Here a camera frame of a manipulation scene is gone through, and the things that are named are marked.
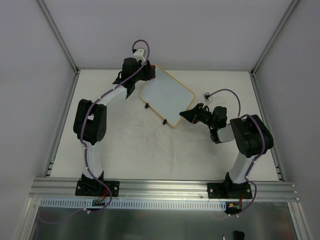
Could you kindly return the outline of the yellow framed whiteboard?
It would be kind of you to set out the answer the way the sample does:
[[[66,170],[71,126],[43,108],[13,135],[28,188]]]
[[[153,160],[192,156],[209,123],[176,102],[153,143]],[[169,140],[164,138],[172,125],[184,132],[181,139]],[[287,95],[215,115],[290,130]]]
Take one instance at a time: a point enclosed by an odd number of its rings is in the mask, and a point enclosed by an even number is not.
[[[180,113],[187,111],[196,94],[163,68],[155,67],[155,78],[144,83],[139,97],[157,113],[164,124],[175,128]]]

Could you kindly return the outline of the red black whiteboard eraser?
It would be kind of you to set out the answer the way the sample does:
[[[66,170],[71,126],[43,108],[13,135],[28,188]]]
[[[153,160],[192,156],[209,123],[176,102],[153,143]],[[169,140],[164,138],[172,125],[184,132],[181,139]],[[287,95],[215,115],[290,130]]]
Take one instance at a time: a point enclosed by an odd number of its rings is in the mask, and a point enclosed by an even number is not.
[[[155,65],[151,65],[151,79],[155,79],[156,78],[156,66]]]

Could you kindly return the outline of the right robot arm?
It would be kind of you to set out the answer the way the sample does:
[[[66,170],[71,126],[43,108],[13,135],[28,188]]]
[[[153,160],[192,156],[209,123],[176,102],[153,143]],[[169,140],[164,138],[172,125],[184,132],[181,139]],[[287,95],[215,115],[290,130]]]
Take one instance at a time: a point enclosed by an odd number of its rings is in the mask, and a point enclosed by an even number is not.
[[[221,183],[208,183],[209,199],[252,199],[248,176],[258,158],[274,146],[273,136],[258,115],[244,115],[227,123],[227,108],[217,106],[209,111],[199,103],[194,108],[179,113],[192,124],[201,122],[208,126],[210,139],[215,144],[235,141],[238,155],[233,167]]]

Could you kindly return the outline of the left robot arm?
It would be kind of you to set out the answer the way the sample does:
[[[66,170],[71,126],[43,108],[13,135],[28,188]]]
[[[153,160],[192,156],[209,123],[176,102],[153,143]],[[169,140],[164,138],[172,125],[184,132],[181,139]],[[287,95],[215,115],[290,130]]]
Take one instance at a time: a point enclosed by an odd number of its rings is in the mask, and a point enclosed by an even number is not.
[[[77,196],[102,196],[108,194],[104,182],[101,142],[107,133],[107,107],[127,99],[138,81],[150,81],[156,77],[156,66],[149,60],[125,58],[122,70],[112,87],[97,100],[81,99],[73,123],[73,132],[83,149],[84,171],[77,182]]]

